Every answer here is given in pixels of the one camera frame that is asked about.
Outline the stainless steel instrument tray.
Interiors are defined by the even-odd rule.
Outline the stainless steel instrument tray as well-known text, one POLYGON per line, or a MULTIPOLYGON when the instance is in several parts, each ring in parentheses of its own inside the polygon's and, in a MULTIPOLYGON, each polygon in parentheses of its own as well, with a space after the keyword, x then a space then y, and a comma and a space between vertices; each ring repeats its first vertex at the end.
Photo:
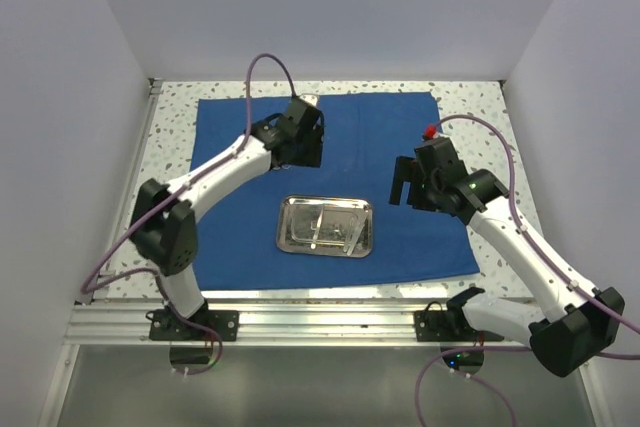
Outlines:
POLYGON ((373 251, 373 220, 373 206, 365 199, 291 195, 281 203, 276 245, 286 253, 364 258, 373 251), (312 250, 310 244, 321 206, 325 206, 322 243, 312 250), (353 254, 346 256, 343 245, 356 217, 365 218, 366 222, 353 254))

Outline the steel scalpel handle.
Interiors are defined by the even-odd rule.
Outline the steel scalpel handle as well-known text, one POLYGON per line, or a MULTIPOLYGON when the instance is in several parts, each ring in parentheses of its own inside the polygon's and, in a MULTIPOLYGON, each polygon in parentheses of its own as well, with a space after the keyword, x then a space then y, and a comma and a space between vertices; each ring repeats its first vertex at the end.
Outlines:
POLYGON ((361 218, 361 217, 355 218, 353 225, 351 227, 350 235, 343 245, 343 253, 346 256, 351 256, 353 254, 353 251, 355 250, 355 247, 358 243, 361 232, 364 228, 365 222, 366 222, 365 218, 361 218))

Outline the blue surgical drape cloth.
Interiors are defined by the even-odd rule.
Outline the blue surgical drape cloth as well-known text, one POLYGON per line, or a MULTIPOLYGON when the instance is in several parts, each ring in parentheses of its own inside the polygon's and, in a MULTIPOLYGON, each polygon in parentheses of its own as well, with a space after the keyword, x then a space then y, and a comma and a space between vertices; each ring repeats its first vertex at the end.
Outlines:
POLYGON ((194 270, 204 290, 327 288, 417 282, 479 268, 465 226, 443 213, 389 202, 396 159, 410 156, 438 117, 427 93, 328 95, 321 165, 261 175, 226 196, 198 224, 194 270), (373 207, 364 258, 292 254, 276 244, 290 195, 355 197, 373 207))

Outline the steel tweezers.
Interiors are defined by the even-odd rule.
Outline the steel tweezers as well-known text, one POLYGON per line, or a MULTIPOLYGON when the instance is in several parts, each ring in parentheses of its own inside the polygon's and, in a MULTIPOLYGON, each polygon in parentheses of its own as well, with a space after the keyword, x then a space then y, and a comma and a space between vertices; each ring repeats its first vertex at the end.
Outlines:
POLYGON ((319 210, 319 215, 316 221, 316 225, 313 230, 313 236, 310 244, 310 248, 312 250, 316 250, 317 247, 322 243, 321 231, 322 231, 322 224, 323 224, 324 217, 325 217, 325 206, 321 206, 319 210))

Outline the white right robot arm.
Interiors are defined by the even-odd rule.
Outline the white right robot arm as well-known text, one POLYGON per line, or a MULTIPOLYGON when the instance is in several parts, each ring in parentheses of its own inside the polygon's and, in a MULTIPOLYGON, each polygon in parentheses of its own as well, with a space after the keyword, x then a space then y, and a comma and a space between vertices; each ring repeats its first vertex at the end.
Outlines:
POLYGON ((535 303, 498 298, 469 287, 439 309, 414 314, 420 341, 508 339, 530 348, 549 372, 566 377, 615 340, 625 302, 614 288, 580 275, 509 204, 507 187, 490 171, 470 173, 453 143, 433 138, 395 161, 389 202, 458 218, 510 265, 535 303))

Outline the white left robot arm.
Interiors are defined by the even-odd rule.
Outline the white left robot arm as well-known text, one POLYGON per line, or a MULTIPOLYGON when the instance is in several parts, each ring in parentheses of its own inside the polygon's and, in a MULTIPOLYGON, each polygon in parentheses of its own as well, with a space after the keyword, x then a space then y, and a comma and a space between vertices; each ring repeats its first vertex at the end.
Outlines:
POLYGON ((201 337, 208 326, 193 268, 198 222, 225 197, 269 171, 318 168, 325 128, 318 103, 317 95, 294 96, 285 112, 253 123, 196 169, 165 183, 149 179, 140 187, 129 240, 159 272, 163 296, 176 310, 172 326, 185 339, 201 337))

